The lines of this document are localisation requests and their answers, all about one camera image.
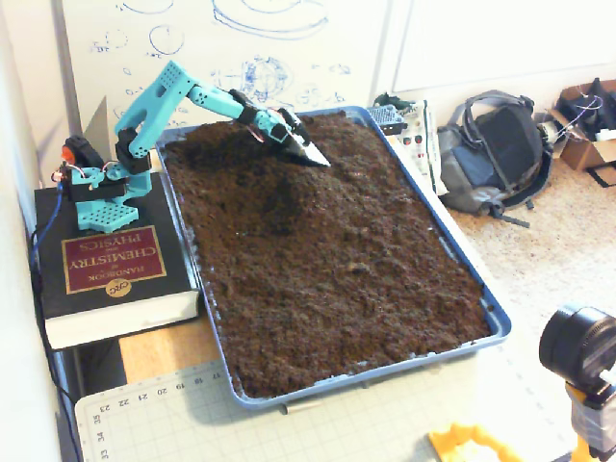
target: backpack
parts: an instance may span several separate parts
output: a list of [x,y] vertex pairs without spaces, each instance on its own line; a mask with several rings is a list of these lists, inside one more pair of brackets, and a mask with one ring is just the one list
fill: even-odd
[[[475,119],[472,107],[478,101],[495,109]],[[532,119],[533,106],[525,96],[490,90],[467,99],[438,128],[441,179],[449,190],[440,199],[447,207],[529,227],[504,213],[522,204],[532,209],[530,199],[550,175],[553,147]],[[460,112],[462,125],[457,125]]]

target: cutting mat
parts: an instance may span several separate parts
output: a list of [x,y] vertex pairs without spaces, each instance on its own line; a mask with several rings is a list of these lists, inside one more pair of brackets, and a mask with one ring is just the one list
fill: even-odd
[[81,399],[84,460],[433,461],[426,433],[458,421],[486,425],[527,461],[550,461],[575,441],[570,403],[522,350],[509,341],[286,415],[243,409],[221,362],[209,362]]

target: soil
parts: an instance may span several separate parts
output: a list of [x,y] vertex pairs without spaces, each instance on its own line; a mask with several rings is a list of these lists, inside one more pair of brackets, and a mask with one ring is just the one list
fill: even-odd
[[480,285],[378,135],[303,120],[332,167],[280,162],[237,123],[167,145],[236,390],[280,396],[490,335]]

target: blue tray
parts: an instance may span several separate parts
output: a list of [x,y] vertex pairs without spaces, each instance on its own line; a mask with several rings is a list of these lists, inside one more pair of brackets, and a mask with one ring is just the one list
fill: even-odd
[[[343,108],[332,108],[332,109],[313,111],[313,112],[308,112],[308,113],[301,113],[300,115],[301,116],[318,116],[318,115],[323,115],[323,114],[332,114],[332,113],[336,113],[339,111],[345,111],[346,116],[349,118],[352,118],[355,123],[372,128],[378,134],[378,136],[383,140],[383,143],[385,143],[385,145],[387,146],[391,154],[398,159],[398,155],[391,148],[390,144],[387,143],[382,131],[378,128],[378,126],[376,125],[376,123],[374,122],[370,114],[368,113],[368,111],[364,108],[360,108],[356,106],[349,106],[349,107],[343,107]],[[164,157],[166,156],[165,145],[168,142],[184,139],[186,134],[194,130],[195,128],[197,127],[184,127],[184,128],[175,128],[175,129],[165,130],[165,132],[161,135],[161,137],[159,138],[156,144],[156,149],[159,152],[159,155],[161,156],[161,158],[164,159]],[[473,265],[469,261],[469,258],[467,257],[467,255],[465,255],[462,248],[455,241],[454,237],[452,236],[447,226],[442,221],[439,214],[429,204],[429,202],[427,201],[425,197],[425,194],[415,183],[411,174],[408,172],[408,170],[404,167],[402,163],[400,163],[400,167],[406,174],[406,177],[409,180],[410,186],[413,187],[413,189],[417,192],[417,194],[422,198],[423,203],[430,210],[430,212],[432,213],[432,216],[434,216],[434,218],[436,219],[436,222],[438,223],[440,227],[440,231],[442,235],[441,242],[444,245],[445,249],[448,251],[451,258],[454,258],[461,264],[465,265],[470,270],[475,280],[477,280],[483,286],[483,298],[481,300],[481,305],[485,312],[485,318],[490,326],[492,334],[489,337],[484,337],[482,339],[469,341],[468,343],[463,344],[462,346],[459,346],[456,349],[445,351],[445,352],[438,353],[438,354],[428,353],[426,355],[416,356],[414,353],[409,352],[409,359],[405,361],[401,361],[399,363],[395,363],[389,366],[384,366],[381,368],[372,369],[372,370],[365,371],[365,372],[360,372],[357,374],[343,374],[343,375],[326,378],[324,380],[320,380],[316,382],[311,387],[307,387],[307,388],[304,388],[296,392],[288,393],[287,395],[281,395],[278,397],[271,397],[271,398],[250,398],[244,394],[237,394],[233,388],[232,377],[231,377],[231,374],[229,373],[229,369],[227,367],[227,363],[226,363],[225,356],[224,356],[224,351],[222,349],[222,345],[220,343],[220,338],[219,338],[219,327],[217,326],[217,319],[219,319],[219,314],[216,308],[217,305],[216,305],[216,302],[214,301],[212,292],[208,290],[209,283],[207,281],[205,281],[204,283],[204,281],[200,280],[200,277],[199,277],[199,280],[201,282],[201,288],[203,289],[203,293],[204,293],[205,306],[207,308],[208,315],[210,318],[210,323],[212,325],[212,329],[216,337],[218,351],[220,353],[220,357],[222,358],[222,362],[226,370],[229,387],[231,388],[231,393],[233,397],[241,406],[247,409],[256,410],[256,409],[263,409],[263,408],[274,406],[274,405],[286,404],[286,403],[295,401],[300,398],[306,398],[312,395],[321,394],[324,392],[331,391],[333,389],[346,387],[346,386],[349,386],[349,385],[352,385],[358,382],[375,379],[377,377],[383,377],[385,375],[391,375],[397,372],[410,370],[413,368],[417,368],[419,366],[425,366],[427,364],[435,363],[438,361],[448,360],[456,356],[461,356],[461,355],[475,352],[481,348],[486,348],[487,346],[491,347],[491,346],[497,345],[503,342],[505,338],[511,332],[511,319],[504,312],[499,302],[495,299],[494,295],[492,294],[490,289],[487,287],[485,281],[483,281],[481,276],[478,274],[476,269],[473,267]],[[184,221],[182,220],[182,217],[179,212],[180,208],[178,206],[177,197],[168,179],[165,166],[163,166],[163,171],[164,171],[164,174],[162,174],[161,176],[164,179],[163,183],[166,188],[167,199],[169,201],[169,204],[171,205],[170,208],[175,209],[173,213],[175,215],[174,219],[177,221],[176,224],[178,224],[182,228],[183,232],[185,233],[185,236],[188,237],[185,240],[185,242],[187,242],[188,246],[190,246],[190,241],[192,240],[191,239],[192,230],[187,229]],[[191,252],[189,248],[187,250],[188,250],[187,254],[191,255],[190,264],[197,270],[197,265],[194,259],[193,252]]]

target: book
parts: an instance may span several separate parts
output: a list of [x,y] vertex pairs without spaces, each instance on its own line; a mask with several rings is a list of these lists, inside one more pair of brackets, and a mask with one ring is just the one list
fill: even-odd
[[[37,221],[49,220],[55,188],[35,191]],[[161,174],[152,191],[126,201],[139,218],[114,233],[80,231],[75,204],[60,212],[38,248],[42,314],[50,346],[76,347],[198,314],[199,278],[190,243]]]

